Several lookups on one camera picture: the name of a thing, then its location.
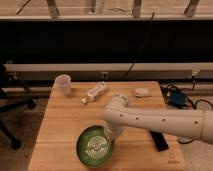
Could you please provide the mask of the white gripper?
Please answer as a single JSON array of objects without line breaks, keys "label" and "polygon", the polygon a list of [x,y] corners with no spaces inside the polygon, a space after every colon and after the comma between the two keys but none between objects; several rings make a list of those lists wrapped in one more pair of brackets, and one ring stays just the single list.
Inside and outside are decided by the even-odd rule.
[{"label": "white gripper", "polygon": [[106,123],[104,126],[104,134],[108,140],[117,139],[123,132],[123,127],[111,123]]}]

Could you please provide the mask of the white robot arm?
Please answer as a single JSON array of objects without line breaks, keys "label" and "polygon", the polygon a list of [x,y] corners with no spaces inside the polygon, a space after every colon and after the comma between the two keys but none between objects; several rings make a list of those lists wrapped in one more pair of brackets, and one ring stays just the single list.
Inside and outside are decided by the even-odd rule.
[{"label": "white robot arm", "polygon": [[101,116],[114,137],[129,126],[213,144],[213,111],[130,108],[127,97],[117,94]]}]

